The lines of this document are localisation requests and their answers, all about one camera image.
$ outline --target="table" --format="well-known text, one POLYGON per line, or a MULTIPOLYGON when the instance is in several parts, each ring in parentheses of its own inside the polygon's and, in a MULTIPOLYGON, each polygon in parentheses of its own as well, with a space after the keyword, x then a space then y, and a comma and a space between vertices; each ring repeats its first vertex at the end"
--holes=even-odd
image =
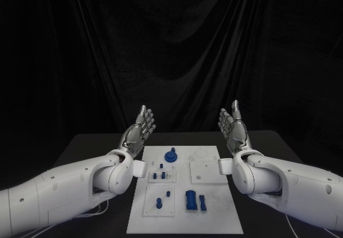
MULTIPOLYGON (((270 130, 250 131, 254 149, 261 151, 266 156, 303 163, 295 151, 286 144, 280 135, 270 130)), ((54 167, 106 155, 110 150, 117 148, 122 134, 81 134, 73 139, 54 167)), ((225 139, 221 132, 185 132, 185 133, 153 133, 146 145, 217 145, 221 158, 233 158, 227 148, 225 139)), ((267 205, 259 203, 250 197, 240 193, 233 176, 228 176, 230 187, 234 202, 238 210, 238 216, 244 228, 244 235, 197 235, 205 238, 259 238, 259 237, 296 237, 289 226, 286 215, 277 212, 267 205)), ((40 238, 185 238, 195 235, 127 235, 127 224, 132 212, 138 178, 123 195, 110 200, 110 207, 104 214, 78 218, 60 224, 48 230, 40 238)), ((334 236, 298 219, 290 217, 295 231, 300 238, 332 238, 334 236)))

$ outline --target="black backdrop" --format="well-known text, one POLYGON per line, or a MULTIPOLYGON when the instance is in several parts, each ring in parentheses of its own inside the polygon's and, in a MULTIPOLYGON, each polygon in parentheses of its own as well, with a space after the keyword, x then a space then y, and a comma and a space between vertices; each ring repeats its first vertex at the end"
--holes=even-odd
POLYGON ((0 184, 45 171, 77 134, 122 133, 142 104, 156 132, 217 131, 234 99, 249 128, 276 130, 306 163, 341 173, 342 9, 335 0, 2 1, 0 184))

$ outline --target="blue part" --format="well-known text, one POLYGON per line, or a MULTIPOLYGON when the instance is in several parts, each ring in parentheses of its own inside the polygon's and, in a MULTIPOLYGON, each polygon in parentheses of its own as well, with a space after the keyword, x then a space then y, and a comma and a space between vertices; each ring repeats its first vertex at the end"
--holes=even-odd
POLYGON ((165 159, 168 162, 175 162, 178 160, 178 154, 175 152, 175 148, 172 148, 172 150, 169 152, 166 152, 165 154, 165 159))
POLYGON ((207 211, 205 195, 201 195, 200 198, 201 198, 201 207, 202 207, 202 211, 207 211))
POLYGON ((188 200, 188 206, 187 206, 188 210, 198 210, 194 190, 189 190, 187 192, 187 200, 188 200))
POLYGON ((163 200, 158 198, 156 201, 158 201, 156 207, 161 209, 163 207, 163 200))

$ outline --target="robotic arm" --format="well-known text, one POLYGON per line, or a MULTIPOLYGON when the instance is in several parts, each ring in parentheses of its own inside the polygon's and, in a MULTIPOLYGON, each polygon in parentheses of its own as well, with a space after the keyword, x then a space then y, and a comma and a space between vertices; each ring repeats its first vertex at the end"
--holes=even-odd
POLYGON ((142 106, 119 149, 97 158, 60 166, 19 186, 0 191, 0 238, 57 225, 123 194, 148 163, 135 160, 156 129, 155 114, 142 106))
POLYGON ((329 171, 263 155, 253 149, 238 101, 221 111, 220 128, 234 159, 220 160, 241 193, 303 222, 343 231, 343 178, 329 171))

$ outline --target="small blue piece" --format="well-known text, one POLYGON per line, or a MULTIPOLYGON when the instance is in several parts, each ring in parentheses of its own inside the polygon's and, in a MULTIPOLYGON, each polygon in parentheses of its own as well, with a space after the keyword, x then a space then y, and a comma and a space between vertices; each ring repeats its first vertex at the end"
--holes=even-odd
POLYGON ((188 210, 198 210, 197 200, 195 200, 195 191, 189 190, 187 192, 187 200, 188 200, 188 210))
POLYGON ((161 209, 163 207, 163 200, 158 198, 158 204, 156 207, 161 209))
POLYGON ((166 152, 165 159, 168 162, 175 162, 178 160, 178 154, 175 152, 175 148, 172 148, 172 151, 166 152))
POLYGON ((201 195, 200 198, 201 198, 201 207, 202 207, 202 211, 207 211, 205 195, 201 195))

